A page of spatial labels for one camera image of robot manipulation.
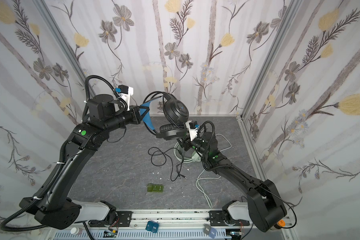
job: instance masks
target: robotic arm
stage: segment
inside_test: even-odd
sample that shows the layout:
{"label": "robotic arm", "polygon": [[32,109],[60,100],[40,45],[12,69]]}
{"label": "robotic arm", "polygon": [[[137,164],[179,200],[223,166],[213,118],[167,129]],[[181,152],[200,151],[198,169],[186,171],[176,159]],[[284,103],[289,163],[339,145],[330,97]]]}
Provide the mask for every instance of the robotic arm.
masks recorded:
{"label": "robotic arm", "polygon": [[[100,94],[90,99],[88,81],[98,78],[108,84],[116,96],[116,100],[108,94]],[[89,76],[85,81],[86,107],[83,122],[77,125],[60,150],[60,158],[48,179],[33,197],[23,198],[19,204],[22,208],[5,219],[0,228],[4,231],[27,231],[43,227],[64,229],[72,223],[91,220],[97,226],[111,225],[117,219],[116,208],[105,202],[79,202],[68,198],[68,193],[87,161],[108,139],[109,133],[128,124],[140,124],[157,138],[165,140],[177,139],[186,151],[190,148],[201,156],[205,170],[213,171],[228,179],[248,199],[249,217],[256,227],[266,232],[279,220],[285,217],[287,211],[280,199],[276,186],[270,180],[261,181],[240,170],[218,150],[215,138],[215,127],[206,121],[201,126],[195,121],[188,121],[186,106],[173,95],[164,92],[149,94],[141,106],[130,106],[129,97],[133,89],[124,85],[114,89],[105,79],[99,76]],[[163,112],[169,124],[155,130],[149,117],[151,101],[164,98]],[[212,132],[206,132],[206,124],[211,124]],[[15,228],[6,226],[8,222],[27,212],[33,214],[41,225],[34,227]],[[242,219],[227,214],[227,222]]]}

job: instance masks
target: headphones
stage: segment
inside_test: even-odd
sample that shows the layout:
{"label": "headphones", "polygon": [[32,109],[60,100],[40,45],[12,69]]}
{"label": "headphones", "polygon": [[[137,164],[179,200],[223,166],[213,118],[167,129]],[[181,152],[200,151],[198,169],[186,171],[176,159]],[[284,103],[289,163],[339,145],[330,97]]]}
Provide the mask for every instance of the headphones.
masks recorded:
{"label": "headphones", "polygon": [[[148,129],[150,133],[156,136],[156,138],[163,138],[165,140],[172,140],[177,138],[182,138],[187,135],[187,128],[185,127],[185,122],[187,122],[189,117],[189,112],[187,107],[175,96],[166,92],[155,91],[144,99],[144,103],[141,107],[146,107],[149,109],[149,104],[158,98],[163,98],[163,112],[165,118],[170,122],[169,124],[165,124],[159,128],[159,132],[155,130],[155,127],[152,124],[151,118],[149,116],[149,112],[146,113],[143,117],[143,122],[145,127]],[[146,108],[140,108],[140,115],[142,116]]]}

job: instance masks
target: black mounting plate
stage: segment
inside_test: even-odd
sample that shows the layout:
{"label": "black mounting plate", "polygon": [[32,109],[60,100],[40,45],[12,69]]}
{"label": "black mounting plate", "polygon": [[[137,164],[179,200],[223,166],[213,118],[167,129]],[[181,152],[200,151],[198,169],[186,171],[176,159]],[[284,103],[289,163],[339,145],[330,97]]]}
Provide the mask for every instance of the black mounting plate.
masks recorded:
{"label": "black mounting plate", "polygon": [[119,227],[129,227],[131,223],[132,212],[131,211],[116,211],[119,216],[119,221],[117,222]]}
{"label": "black mounting plate", "polygon": [[[131,211],[117,211],[117,215],[119,216],[119,221],[117,222],[118,227],[129,227],[131,223]],[[88,222],[90,227],[108,227],[105,221],[97,221],[97,220],[90,220]]]}
{"label": "black mounting plate", "polygon": [[[229,226],[225,223],[223,218],[223,211],[209,211],[209,222],[211,223],[211,227],[224,227]],[[241,223],[244,226],[249,226],[250,222],[241,220]],[[235,224],[233,226],[240,226],[239,220],[235,220]]]}

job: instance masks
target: coiled white cable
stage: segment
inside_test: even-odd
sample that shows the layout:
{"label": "coiled white cable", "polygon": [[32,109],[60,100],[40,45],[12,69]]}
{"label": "coiled white cable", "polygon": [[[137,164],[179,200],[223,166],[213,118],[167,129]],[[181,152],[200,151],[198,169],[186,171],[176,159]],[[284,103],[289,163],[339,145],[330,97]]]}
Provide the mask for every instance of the coiled white cable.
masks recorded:
{"label": "coiled white cable", "polygon": [[[230,146],[227,147],[227,148],[225,148],[225,149],[223,149],[223,150],[221,150],[221,151],[230,149],[230,148],[232,147],[232,144],[228,141],[228,139],[227,139],[226,137],[224,137],[224,138],[226,139],[226,141],[229,143]],[[204,171],[205,171],[205,169],[204,169],[204,170],[199,174],[199,176],[197,177],[196,187],[197,187],[197,189],[198,189],[199,191],[201,191],[201,192],[204,194],[205,199],[206,199],[206,202],[208,203],[209,208],[212,209],[213,205],[212,205],[211,199],[208,197],[208,195],[207,195],[207,194],[205,193],[205,191],[203,190],[202,186],[201,186],[200,183],[199,183],[199,180],[202,180],[202,179],[219,179],[219,178],[221,178],[221,176],[219,176],[219,177],[203,177],[203,178],[200,178],[200,176],[203,174]]]}

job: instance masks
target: marble surface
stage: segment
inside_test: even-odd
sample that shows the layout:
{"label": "marble surface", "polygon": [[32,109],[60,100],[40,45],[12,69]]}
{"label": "marble surface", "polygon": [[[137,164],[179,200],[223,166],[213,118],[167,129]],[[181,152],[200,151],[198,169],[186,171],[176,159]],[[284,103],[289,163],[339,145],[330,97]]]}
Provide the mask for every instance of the marble surface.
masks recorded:
{"label": "marble surface", "polygon": [[[254,175],[254,170],[235,117],[190,117],[199,124],[210,120],[215,124],[216,134],[223,134],[232,148],[223,151],[236,166]],[[164,117],[152,117],[158,129],[167,124]],[[111,133],[110,141],[119,139],[123,129]],[[221,136],[216,137],[219,149],[229,147]],[[99,151],[87,162],[69,195],[70,198],[86,202],[106,200],[118,209],[207,209],[204,195],[196,188],[195,181],[202,172],[200,162],[184,163],[181,173],[187,177],[169,180],[172,164],[170,159],[161,166],[152,165],[147,151],[158,147],[165,151],[173,147],[176,140],[156,139],[143,124],[128,125],[125,137],[117,143],[104,142]],[[173,164],[179,161],[173,150],[168,151]],[[154,157],[155,164],[163,163],[163,156]],[[173,179],[177,173],[173,169]],[[204,172],[201,177],[219,177]],[[213,208],[221,208],[231,200],[241,199],[242,193],[228,180],[207,179],[199,181],[210,197]],[[148,183],[163,184],[164,192],[147,192]]]}

